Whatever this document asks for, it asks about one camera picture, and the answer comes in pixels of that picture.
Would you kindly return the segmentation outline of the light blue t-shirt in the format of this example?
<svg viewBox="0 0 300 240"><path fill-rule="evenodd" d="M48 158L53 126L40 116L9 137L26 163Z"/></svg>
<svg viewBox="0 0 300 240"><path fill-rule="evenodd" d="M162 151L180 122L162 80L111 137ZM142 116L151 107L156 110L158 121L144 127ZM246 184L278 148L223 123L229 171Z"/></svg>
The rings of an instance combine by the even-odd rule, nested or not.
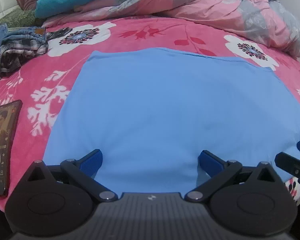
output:
<svg viewBox="0 0 300 240"><path fill-rule="evenodd" d="M300 159L300 104L270 68L165 48L94 51L52 128L43 160L95 149L96 180L116 192L186 194L207 180L208 150L245 166Z"/></svg>

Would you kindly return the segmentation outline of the pile of jeans and plaid clothes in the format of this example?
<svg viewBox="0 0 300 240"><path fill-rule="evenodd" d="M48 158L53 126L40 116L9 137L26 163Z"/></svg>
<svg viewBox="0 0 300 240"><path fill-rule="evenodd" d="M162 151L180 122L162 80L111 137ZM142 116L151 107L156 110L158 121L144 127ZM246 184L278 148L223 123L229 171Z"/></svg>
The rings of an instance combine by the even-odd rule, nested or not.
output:
<svg viewBox="0 0 300 240"><path fill-rule="evenodd" d="M50 40L63 37L70 31L72 29L69 27L53 32L47 32L41 27L10 30L7 24L0 25L0 79L30 59L47 53Z"/></svg>

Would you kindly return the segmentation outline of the smartphone with lit screen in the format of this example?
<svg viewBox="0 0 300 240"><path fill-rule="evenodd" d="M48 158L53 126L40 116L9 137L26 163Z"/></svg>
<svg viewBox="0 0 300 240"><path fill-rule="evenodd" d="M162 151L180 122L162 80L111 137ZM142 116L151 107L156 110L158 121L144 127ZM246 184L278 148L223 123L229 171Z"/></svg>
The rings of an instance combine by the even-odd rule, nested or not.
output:
<svg viewBox="0 0 300 240"><path fill-rule="evenodd" d="M10 158L18 117L23 103L16 100L0 106L0 197L10 183Z"/></svg>

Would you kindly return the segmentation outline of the pink floral bed blanket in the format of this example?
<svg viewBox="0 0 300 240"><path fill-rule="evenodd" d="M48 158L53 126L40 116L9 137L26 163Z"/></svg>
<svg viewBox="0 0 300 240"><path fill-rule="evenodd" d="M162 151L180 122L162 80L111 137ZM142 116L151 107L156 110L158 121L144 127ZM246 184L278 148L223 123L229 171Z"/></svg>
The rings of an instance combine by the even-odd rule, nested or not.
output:
<svg viewBox="0 0 300 240"><path fill-rule="evenodd" d="M270 68L300 104L300 63L227 31L164 17L74 23L70 28L68 35L49 43L45 55L31 59L0 80L0 106L15 100L23 103L11 150L10 189L16 187L33 161L43 160L54 123L94 51L165 48L208 57L237 57Z"/></svg>

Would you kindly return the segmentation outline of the pink grey quilt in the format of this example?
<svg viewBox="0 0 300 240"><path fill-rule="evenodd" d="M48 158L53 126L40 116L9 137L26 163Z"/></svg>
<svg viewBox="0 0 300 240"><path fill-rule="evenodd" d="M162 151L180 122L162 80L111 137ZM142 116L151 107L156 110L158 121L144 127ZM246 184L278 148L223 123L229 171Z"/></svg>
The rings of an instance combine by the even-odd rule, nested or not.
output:
<svg viewBox="0 0 300 240"><path fill-rule="evenodd" d="M44 25L160 15L222 29L300 57L300 24L278 0L92 0Z"/></svg>

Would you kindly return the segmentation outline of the green patterned pillow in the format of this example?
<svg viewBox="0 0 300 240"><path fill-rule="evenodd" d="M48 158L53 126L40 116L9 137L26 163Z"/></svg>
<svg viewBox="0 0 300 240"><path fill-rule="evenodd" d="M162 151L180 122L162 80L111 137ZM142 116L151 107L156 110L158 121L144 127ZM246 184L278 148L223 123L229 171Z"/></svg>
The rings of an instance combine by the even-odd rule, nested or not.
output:
<svg viewBox="0 0 300 240"><path fill-rule="evenodd" d="M36 18L34 10L15 9L0 19L0 25L6 24L8 28L41 27L45 19Z"/></svg>

